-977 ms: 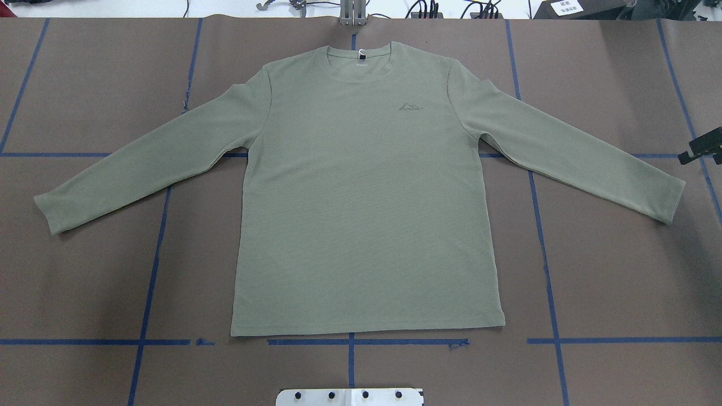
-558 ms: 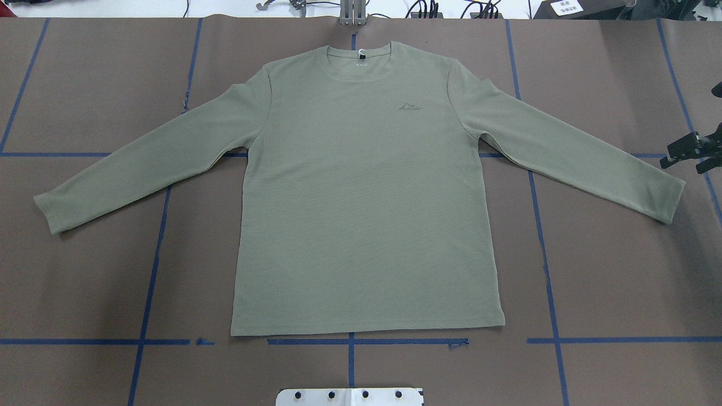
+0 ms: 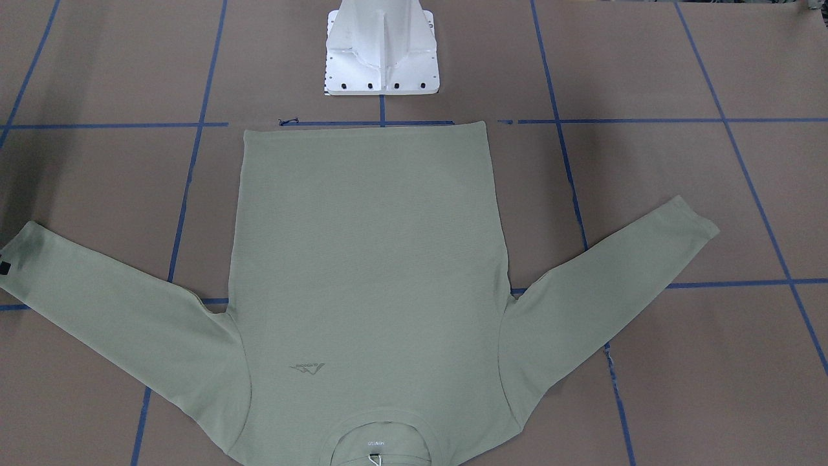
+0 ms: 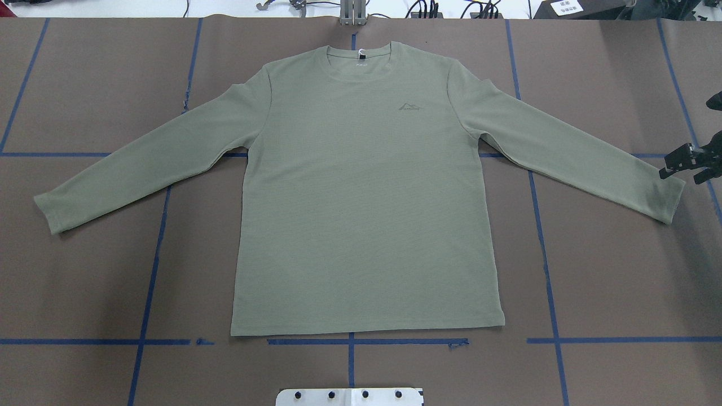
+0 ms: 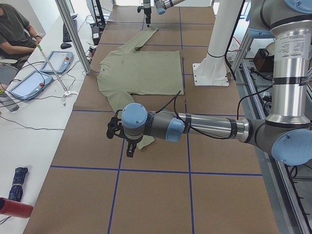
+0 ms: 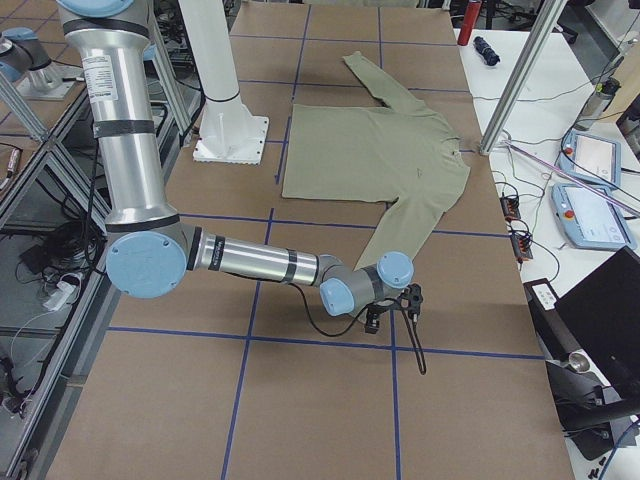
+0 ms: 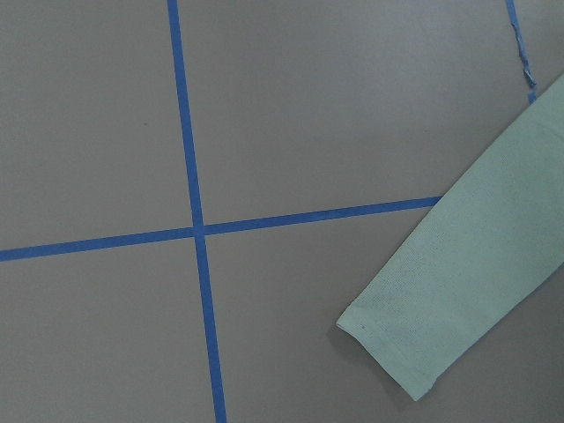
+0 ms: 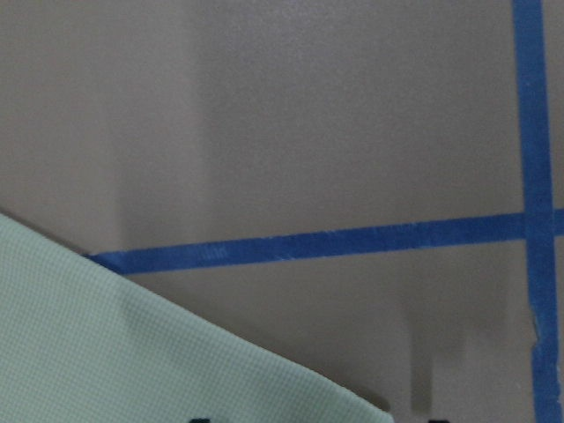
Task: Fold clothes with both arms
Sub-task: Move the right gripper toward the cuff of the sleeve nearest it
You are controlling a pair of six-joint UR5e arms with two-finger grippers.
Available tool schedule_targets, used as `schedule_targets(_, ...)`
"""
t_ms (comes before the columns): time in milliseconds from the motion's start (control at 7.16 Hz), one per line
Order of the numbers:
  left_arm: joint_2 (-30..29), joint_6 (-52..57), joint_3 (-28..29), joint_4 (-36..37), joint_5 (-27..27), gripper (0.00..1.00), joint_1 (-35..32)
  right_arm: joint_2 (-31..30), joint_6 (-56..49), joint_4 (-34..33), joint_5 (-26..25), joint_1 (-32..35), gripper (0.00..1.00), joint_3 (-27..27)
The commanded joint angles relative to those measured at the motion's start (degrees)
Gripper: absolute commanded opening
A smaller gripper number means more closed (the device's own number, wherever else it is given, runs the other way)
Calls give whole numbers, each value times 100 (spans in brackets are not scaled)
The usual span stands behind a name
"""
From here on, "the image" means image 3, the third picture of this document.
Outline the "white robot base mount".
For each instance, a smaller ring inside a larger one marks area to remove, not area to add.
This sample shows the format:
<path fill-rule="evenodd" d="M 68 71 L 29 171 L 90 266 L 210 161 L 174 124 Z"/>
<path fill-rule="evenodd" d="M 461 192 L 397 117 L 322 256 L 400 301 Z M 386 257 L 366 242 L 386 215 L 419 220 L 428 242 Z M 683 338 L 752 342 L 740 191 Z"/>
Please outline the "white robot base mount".
<path fill-rule="evenodd" d="M 419 1 L 343 1 L 327 14 L 325 46 L 329 96 L 439 92 L 434 17 Z"/>

